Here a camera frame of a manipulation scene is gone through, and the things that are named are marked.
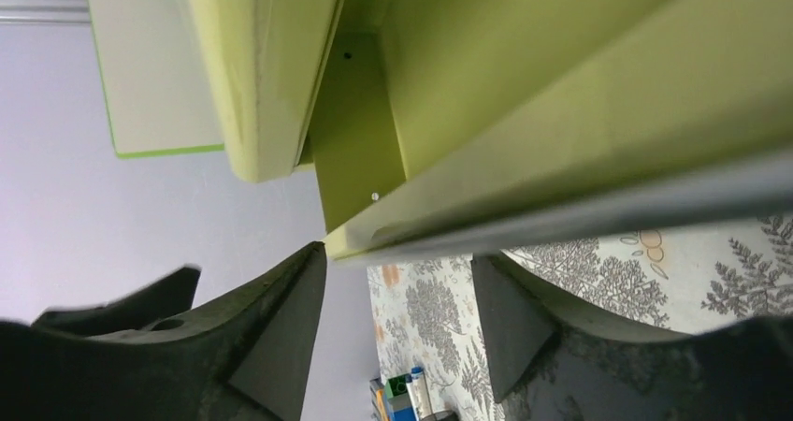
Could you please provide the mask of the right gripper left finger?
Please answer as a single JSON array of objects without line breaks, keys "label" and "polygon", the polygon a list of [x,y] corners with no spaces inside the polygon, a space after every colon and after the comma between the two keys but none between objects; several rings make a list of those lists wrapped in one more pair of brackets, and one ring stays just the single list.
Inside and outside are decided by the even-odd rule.
[{"label": "right gripper left finger", "polygon": [[5,420],[297,420],[326,254],[307,244],[195,305],[185,266],[111,302],[1,324]]}]

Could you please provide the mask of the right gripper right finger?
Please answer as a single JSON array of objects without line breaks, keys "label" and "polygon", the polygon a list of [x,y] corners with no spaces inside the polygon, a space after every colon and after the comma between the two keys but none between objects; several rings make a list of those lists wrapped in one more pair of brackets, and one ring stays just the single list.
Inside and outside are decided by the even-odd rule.
[{"label": "right gripper right finger", "polygon": [[504,254],[471,262],[494,400],[509,420],[788,420],[792,320],[689,335],[606,311]]}]

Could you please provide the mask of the white perforated board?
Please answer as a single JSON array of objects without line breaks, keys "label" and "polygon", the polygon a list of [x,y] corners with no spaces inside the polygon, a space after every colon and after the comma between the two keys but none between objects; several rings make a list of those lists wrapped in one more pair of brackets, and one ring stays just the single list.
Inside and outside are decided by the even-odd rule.
[{"label": "white perforated board", "polygon": [[223,144],[180,0],[87,0],[119,152]]}]

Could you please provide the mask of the yellow-green drawer cabinet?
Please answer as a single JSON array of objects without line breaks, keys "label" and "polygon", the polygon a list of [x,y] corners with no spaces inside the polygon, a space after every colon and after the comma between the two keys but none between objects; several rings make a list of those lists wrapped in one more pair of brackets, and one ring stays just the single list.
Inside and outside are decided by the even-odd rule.
[{"label": "yellow-green drawer cabinet", "polygon": [[337,260],[792,207],[792,0],[181,0],[234,172]]}]

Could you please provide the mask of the green clip file folder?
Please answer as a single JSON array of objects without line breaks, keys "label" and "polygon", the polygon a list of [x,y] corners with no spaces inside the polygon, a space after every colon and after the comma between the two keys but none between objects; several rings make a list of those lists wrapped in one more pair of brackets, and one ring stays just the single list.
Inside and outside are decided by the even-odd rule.
[{"label": "green clip file folder", "polygon": [[222,152],[224,150],[224,145],[221,144],[211,144],[211,145],[199,145],[194,147],[183,147],[183,148],[173,148],[173,149],[161,149],[161,150],[151,150],[151,151],[143,151],[143,152],[119,152],[118,147],[116,145],[116,139],[114,134],[114,128],[112,123],[112,117],[110,112],[110,104],[108,102],[108,93],[107,93],[107,86],[105,80],[105,74],[102,66],[102,61],[100,59],[99,54],[99,44],[96,40],[95,31],[92,31],[92,42],[94,44],[94,56],[96,57],[98,73],[101,81],[102,86],[102,93],[104,98],[104,104],[106,109],[106,116],[108,121],[108,132],[110,137],[110,144],[113,150],[114,155],[121,160],[130,160],[130,159],[141,159],[141,158],[153,158],[153,157],[163,157],[163,156],[176,156],[176,155],[185,155],[185,154],[196,154],[196,153],[205,153],[205,152]]}]

